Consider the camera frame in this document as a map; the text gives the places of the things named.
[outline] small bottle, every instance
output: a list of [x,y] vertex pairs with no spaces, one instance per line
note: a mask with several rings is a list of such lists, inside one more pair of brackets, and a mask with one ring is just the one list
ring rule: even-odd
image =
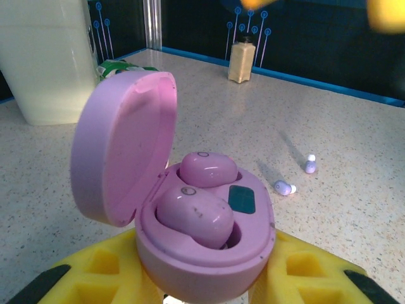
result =
[[250,80],[255,51],[256,46],[253,44],[252,36],[241,35],[238,37],[230,53],[229,80],[236,81],[238,84]]
[[305,172],[308,174],[312,174],[316,171],[316,158],[314,154],[308,155],[308,159],[305,163]]

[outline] small lavender earbud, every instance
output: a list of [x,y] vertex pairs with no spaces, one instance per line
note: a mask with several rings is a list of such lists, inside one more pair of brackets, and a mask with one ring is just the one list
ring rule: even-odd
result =
[[234,213],[226,201],[190,186],[164,192],[158,198],[156,216],[166,227],[211,249],[222,248],[234,228]]
[[314,154],[308,155],[308,159],[305,163],[305,172],[308,174],[312,174],[316,170],[316,158]]
[[289,195],[295,193],[297,191],[297,187],[295,185],[290,185],[286,183],[284,180],[278,180],[274,183],[274,189],[281,195]]
[[180,178],[194,187],[211,188],[231,184],[237,177],[236,163],[219,153],[189,153],[180,164]]

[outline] yellow holder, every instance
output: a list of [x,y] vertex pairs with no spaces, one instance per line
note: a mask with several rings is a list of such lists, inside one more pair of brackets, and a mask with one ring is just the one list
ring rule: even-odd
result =
[[[148,278],[135,229],[59,261],[71,269],[39,304],[162,304]],[[249,290],[250,304],[372,304],[344,270],[366,272],[325,250],[277,231],[268,265]]]

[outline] earbud case lid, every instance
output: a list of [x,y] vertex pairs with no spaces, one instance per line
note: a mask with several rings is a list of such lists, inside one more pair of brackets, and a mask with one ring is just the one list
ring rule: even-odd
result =
[[73,138],[72,191],[90,219],[123,227],[165,169],[177,119],[168,72],[128,71],[102,81]]

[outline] white container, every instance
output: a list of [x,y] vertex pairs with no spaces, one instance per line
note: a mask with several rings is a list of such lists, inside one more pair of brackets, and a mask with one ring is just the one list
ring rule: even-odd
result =
[[0,0],[0,69],[32,125],[78,121],[98,83],[86,0]]

